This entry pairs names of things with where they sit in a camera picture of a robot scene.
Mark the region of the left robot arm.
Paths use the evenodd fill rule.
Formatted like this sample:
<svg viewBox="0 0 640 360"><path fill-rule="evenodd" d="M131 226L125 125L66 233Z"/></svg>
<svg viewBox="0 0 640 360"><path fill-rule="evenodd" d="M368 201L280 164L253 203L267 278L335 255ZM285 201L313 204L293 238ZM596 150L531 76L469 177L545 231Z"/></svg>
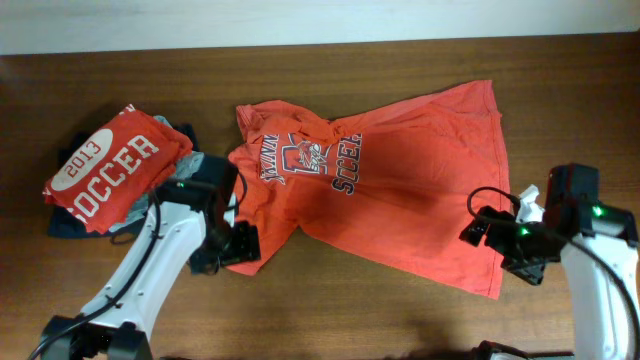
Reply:
<svg viewBox="0 0 640 360"><path fill-rule="evenodd" d="M245 177L228 159L206 156L188 178L149 195L141 230L112 277L74 317L54 316L33 359L149 359L156 318L183 267L214 275L261 257L256 226L237 218Z"/></svg>

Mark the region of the orange soccer t-shirt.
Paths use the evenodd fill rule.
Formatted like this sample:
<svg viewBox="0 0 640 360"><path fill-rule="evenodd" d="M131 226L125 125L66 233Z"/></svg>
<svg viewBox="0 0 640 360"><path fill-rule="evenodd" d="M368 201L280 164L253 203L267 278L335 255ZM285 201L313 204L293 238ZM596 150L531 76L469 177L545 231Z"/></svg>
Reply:
<svg viewBox="0 0 640 360"><path fill-rule="evenodd" d="M236 109L239 216L270 260L295 230L392 268L498 298L501 256L461 241L466 201L507 208L509 167L488 80L335 120L282 100Z"/></svg>

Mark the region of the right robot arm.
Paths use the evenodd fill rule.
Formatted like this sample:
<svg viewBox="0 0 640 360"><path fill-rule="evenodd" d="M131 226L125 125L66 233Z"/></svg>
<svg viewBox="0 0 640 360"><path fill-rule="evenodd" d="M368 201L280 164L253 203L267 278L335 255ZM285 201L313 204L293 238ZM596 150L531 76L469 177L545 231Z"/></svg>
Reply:
<svg viewBox="0 0 640 360"><path fill-rule="evenodd" d="M508 195L512 211L470 209L461 240L496 251L503 270L532 286L541 285L549 264L562 265L575 325L571 358L638 358L639 232L633 213L601 202L598 169L577 163L550 170L544 205L537 204L538 194L530 186Z"/></svg>

